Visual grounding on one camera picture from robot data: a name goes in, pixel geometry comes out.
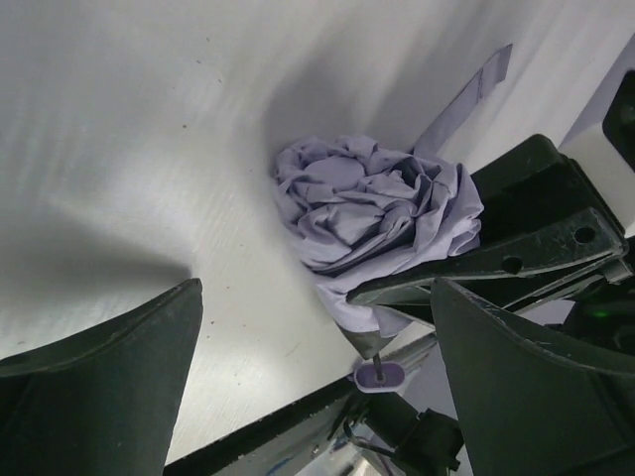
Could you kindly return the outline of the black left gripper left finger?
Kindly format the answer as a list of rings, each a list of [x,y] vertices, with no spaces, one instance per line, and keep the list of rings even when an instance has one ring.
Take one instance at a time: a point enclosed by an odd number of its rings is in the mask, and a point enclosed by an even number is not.
[[[2,474],[162,474],[202,314],[202,283],[189,279],[2,359]]]

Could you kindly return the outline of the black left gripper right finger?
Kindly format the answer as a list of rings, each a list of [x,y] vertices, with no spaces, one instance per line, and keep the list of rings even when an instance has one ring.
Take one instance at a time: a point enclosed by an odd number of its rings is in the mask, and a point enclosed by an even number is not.
[[[634,359],[437,279],[431,306],[476,475],[631,475]]]

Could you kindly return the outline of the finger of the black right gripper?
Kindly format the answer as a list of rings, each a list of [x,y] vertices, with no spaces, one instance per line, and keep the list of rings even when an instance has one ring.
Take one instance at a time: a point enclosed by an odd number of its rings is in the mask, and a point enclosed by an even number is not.
[[[589,207],[530,233],[480,246],[445,260],[375,279],[350,292],[357,305],[401,303],[435,278],[454,281],[528,279],[576,266],[601,264],[625,252],[625,238],[598,210]]]
[[[595,205],[588,180],[543,135],[533,135],[471,175],[482,238],[531,233]]]

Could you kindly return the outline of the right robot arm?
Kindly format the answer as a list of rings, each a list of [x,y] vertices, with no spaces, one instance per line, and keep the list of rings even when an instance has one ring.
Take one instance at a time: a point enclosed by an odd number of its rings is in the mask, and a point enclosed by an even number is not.
[[[435,279],[512,312],[620,287],[634,275],[634,73],[604,117],[562,146],[536,134],[472,175],[478,246],[367,282],[351,304],[430,323]]]

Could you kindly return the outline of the lavender folding umbrella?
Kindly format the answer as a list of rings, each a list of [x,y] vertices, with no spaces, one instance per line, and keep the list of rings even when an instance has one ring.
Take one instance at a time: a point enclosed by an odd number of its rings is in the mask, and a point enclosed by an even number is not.
[[[302,139],[276,157],[279,216],[317,294],[362,357],[352,375],[366,394],[399,390],[404,368],[381,350],[410,321],[375,304],[352,304],[360,285],[478,247],[483,204],[464,166],[440,148],[502,82],[512,55],[496,51],[408,152],[366,136]]]

